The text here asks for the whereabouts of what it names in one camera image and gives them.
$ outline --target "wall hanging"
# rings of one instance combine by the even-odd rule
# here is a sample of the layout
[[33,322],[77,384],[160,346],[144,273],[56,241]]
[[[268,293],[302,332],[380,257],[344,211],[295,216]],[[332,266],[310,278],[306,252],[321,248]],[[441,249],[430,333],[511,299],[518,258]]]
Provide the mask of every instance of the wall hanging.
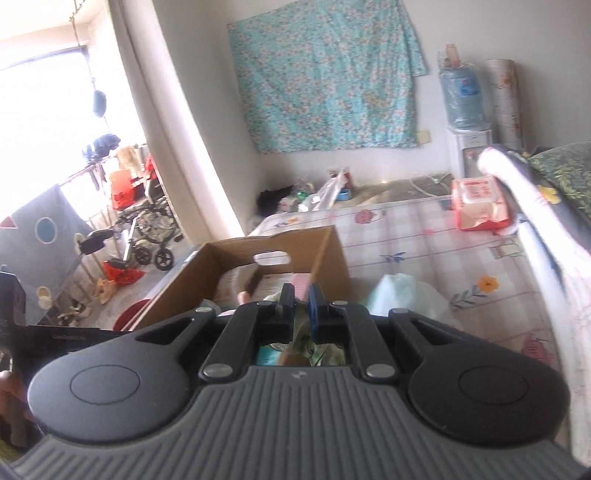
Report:
[[260,152],[416,146],[426,69],[402,2],[300,0],[228,30]]

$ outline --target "green floral pillow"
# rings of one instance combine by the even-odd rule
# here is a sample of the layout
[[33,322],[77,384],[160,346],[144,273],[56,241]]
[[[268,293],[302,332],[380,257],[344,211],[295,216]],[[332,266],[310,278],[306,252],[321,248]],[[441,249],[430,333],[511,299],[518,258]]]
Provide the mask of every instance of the green floral pillow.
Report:
[[553,148],[528,161],[532,168],[591,217],[591,142]]

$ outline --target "box handle hole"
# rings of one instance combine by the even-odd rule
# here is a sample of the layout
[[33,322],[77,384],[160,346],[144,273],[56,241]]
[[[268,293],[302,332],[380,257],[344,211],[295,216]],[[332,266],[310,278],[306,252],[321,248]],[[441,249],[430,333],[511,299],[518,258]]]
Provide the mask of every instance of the box handle hole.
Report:
[[287,265],[291,262],[291,257],[280,250],[256,254],[253,259],[258,265]]

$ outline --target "orange flower print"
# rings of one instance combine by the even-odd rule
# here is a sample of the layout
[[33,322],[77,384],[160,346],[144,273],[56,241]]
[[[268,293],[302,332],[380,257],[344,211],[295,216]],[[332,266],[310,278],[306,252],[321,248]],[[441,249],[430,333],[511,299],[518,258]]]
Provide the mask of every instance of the orange flower print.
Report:
[[545,198],[546,202],[551,203],[552,205],[556,205],[560,203],[560,197],[556,195],[558,192],[556,189],[551,187],[543,187],[542,185],[538,185],[538,190],[542,194],[542,197]]
[[478,280],[476,286],[480,289],[482,293],[493,293],[497,288],[499,288],[499,282],[495,277],[487,277],[483,276]]

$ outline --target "plastic bag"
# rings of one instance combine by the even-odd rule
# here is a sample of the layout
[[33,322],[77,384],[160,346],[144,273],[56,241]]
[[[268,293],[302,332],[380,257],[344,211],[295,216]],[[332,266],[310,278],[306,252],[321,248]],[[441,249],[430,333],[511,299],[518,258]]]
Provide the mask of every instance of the plastic bag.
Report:
[[366,307],[370,314],[381,317],[387,317],[391,309],[408,309],[463,330],[453,317],[449,302],[431,285],[412,275],[384,275],[369,294]]
[[340,191],[347,183],[344,169],[339,174],[327,181],[318,192],[306,197],[298,205],[299,212],[316,212],[317,210],[328,210],[335,204]]

